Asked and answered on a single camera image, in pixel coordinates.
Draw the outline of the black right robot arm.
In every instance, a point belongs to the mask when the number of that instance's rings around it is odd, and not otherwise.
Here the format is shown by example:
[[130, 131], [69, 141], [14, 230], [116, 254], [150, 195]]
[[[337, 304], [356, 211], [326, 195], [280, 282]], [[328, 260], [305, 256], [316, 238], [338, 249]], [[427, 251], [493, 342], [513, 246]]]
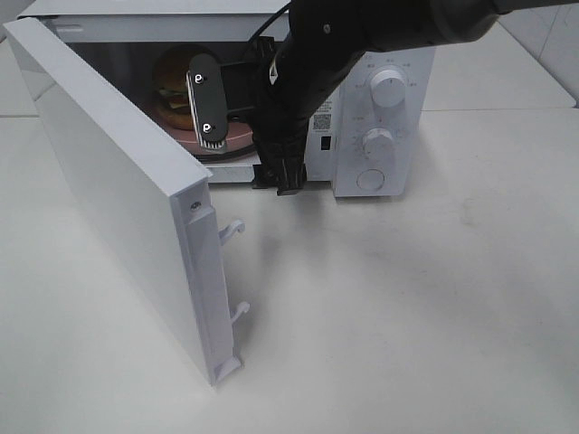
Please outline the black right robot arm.
[[224, 64], [233, 117], [249, 125], [255, 189], [298, 193], [307, 180], [308, 123], [366, 52], [474, 42], [518, 1], [292, 1], [289, 33], [258, 43], [254, 61]]

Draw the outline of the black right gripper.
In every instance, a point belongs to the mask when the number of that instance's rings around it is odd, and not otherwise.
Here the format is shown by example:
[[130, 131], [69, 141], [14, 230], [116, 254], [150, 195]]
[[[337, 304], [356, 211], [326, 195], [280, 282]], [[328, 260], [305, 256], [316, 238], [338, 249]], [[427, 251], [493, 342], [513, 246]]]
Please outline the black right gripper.
[[299, 105], [311, 49], [305, 38], [280, 43], [259, 38], [239, 61], [220, 65], [228, 117], [247, 123], [254, 134], [260, 159], [253, 166], [254, 189], [277, 188], [278, 196], [294, 195], [307, 181], [308, 118]]

